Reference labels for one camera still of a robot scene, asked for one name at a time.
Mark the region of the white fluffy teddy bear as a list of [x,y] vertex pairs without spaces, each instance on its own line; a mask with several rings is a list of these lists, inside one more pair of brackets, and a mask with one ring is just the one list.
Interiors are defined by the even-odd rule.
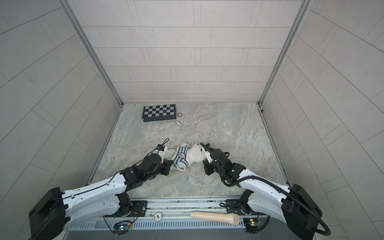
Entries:
[[[165,152],[165,160],[172,160],[180,148],[181,147],[177,147],[176,149],[167,149]],[[187,150],[186,158],[189,164],[199,163],[203,160],[207,160],[207,157],[203,151],[203,147],[200,144],[194,144],[192,147],[190,147],[189,150]]]

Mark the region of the blue white striped shirt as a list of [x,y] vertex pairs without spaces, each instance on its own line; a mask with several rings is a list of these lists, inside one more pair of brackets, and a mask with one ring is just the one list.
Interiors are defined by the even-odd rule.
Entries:
[[178,147],[174,156],[171,158],[172,165],[171,168],[184,172],[187,167],[191,164],[188,158],[188,151],[190,150],[190,145],[183,144],[181,147]]

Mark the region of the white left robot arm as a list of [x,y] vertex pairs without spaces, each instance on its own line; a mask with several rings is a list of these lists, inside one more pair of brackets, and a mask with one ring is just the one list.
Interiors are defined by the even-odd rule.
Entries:
[[140,165],[118,171],[103,181],[72,190],[48,190],[29,212],[31,239],[52,240],[63,230],[96,217],[128,215],[132,202],[127,192],[157,175],[167,176],[172,164],[151,154]]

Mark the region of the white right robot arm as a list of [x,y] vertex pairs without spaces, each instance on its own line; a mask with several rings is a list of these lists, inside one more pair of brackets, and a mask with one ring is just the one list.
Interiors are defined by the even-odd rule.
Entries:
[[302,240],[313,239],[316,233],[330,236],[331,230],[322,220],[322,211],[300,185],[279,185],[253,173],[245,166],[232,163],[229,153],[202,145],[206,175],[218,173],[227,187],[237,186],[241,195],[240,209],[245,214],[259,212],[287,224]]

